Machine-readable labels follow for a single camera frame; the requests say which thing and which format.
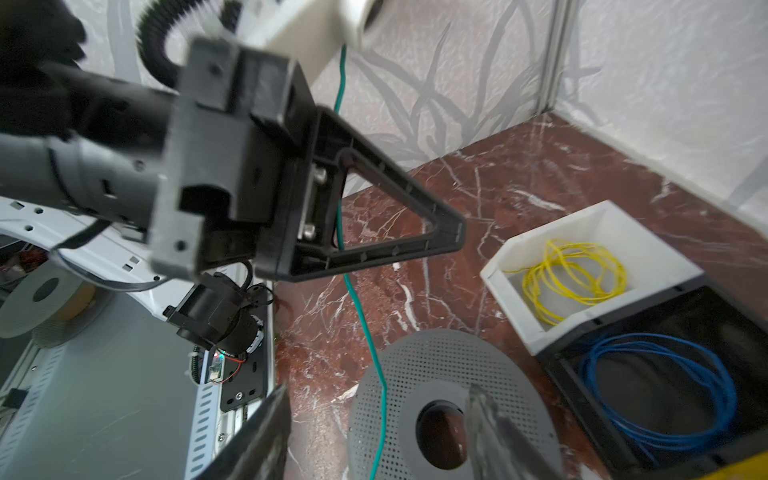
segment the white plastic casing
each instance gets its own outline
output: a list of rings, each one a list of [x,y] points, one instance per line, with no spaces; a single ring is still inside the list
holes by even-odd
[[[237,38],[248,47],[295,58],[312,84],[342,44],[369,48],[399,1],[384,0],[366,28],[376,0],[247,0]]]
[[[525,271],[505,272],[540,263],[548,240],[599,243],[606,247],[627,271],[626,291],[596,306],[585,306],[542,286],[542,305],[565,319],[557,326],[540,322],[522,293]],[[480,272],[532,355],[584,322],[702,274],[702,269],[609,200],[512,237]]]

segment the blue cable coil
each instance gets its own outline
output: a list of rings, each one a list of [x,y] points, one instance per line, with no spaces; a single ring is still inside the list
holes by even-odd
[[[711,364],[713,369],[686,356],[682,356],[678,352],[662,346],[660,343],[649,341],[648,337],[662,340],[667,344],[677,343],[684,347],[695,349]],[[668,435],[646,429],[620,415],[603,400],[598,388],[598,361],[601,356],[607,353],[650,354],[665,356],[673,360],[696,383],[709,390],[715,411],[715,421],[712,426],[702,432],[690,435]],[[580,374],[587,389],[599,401],[611,422],[621,433],[632,439],[637,444],[637,447],[655,465],[659,464],[651,451],[652,449],[667,452],[686,452],[701,449],[728,429],[728,425],[736,413],[736,385],[733,383],[733,379],[731,379],[723,362],[711,350],[673,336],[657,333],[627,333],[600,340],[592,346],[589,353],[581,360]]]

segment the metal bolt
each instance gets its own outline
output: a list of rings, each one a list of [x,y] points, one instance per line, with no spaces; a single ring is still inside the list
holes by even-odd
[[[315,240],[315,235],[317,235],[317,227],[312,225],[311,223],[305,223],[304,228],[301,230],[301,236],[304,240]]]
[[[315,167],[313,175],[315,176],[315,183],[318,185],[325,185],[328,181],[328,171],[322,167]]]

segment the white wall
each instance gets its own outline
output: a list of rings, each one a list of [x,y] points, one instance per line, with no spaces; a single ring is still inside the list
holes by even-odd
[[[83,20],[85,69],[159,86],[137,60],[132,25],[148,0],[65,0]],[[214,7],[205,5],[210,18]],[[406,170],[531,117],[553,0],[405,0],[374,52],[351,53],[342,116]],[[191,18],[168,42],[181,61]],[[338,59],[313,85],[333,105]],[[362,181],[348,184],[347,193]]]
[[[556,111],[768,232],[768,2],[581,0]]]

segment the black cable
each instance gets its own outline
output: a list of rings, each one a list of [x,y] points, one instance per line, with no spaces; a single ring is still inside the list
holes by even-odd
[[[245,271],[248,273],[245,278],[245,282],[240,287],[240,291],[245,293],[245,291],[248,290],[250,283],[253,282],[253,265],[251,265],[248,260],[242,260],[240,263],[245,266]]]
[[[221,6],[219,13],[219,22],[222,26],[234,33],[237,30],[237,22],[240,20],[240,12],[243,10],[243,3],[239,0],[226,0]]]
[[[79,266],[71,263],[69,260],[61,256],[59,250],[74,250],[86,245],[88,242],[96,238],[101,232],[109,228],[112,222],[109,220],[96,220],[94,223],[86,227],[85,229],[72,235],[67,240],[64,240],[59,245],[56,245],[48,253],[48,259],[56,263],[61,268],[73,273],[85,280],[86,282],[93,283],[99,288],[105,290],[111,290],[113,292],[144,292],[146,290],[152,290],[163,283],[166,283],[170,278],[163,278],[162,280],[155,280],[154,282],[144,283],[125,283],[116,282],[114,280],[103,280],[102,278],[95,276],[93,273],[88,272],[80,268]]]
[[[272,305],[272,303],[275,301],[275,293],[272,291],[271,288],[269,288],[265,283],[259,283],[257,285],[253,286],[253,290],[250,292],[251,296],[254,296],[257,290],[264,289],[267,292],[270,293],[270,299],[267,300],[265,303],[259,303],[259,302],[252,302],[251,306],[266,306],[266,305]]]
[[[209,0],[155,0],[141,16],[137,46],[141,63],[157,81],[176,88],[180,66],[165,53],[170,30],[185,16]]]

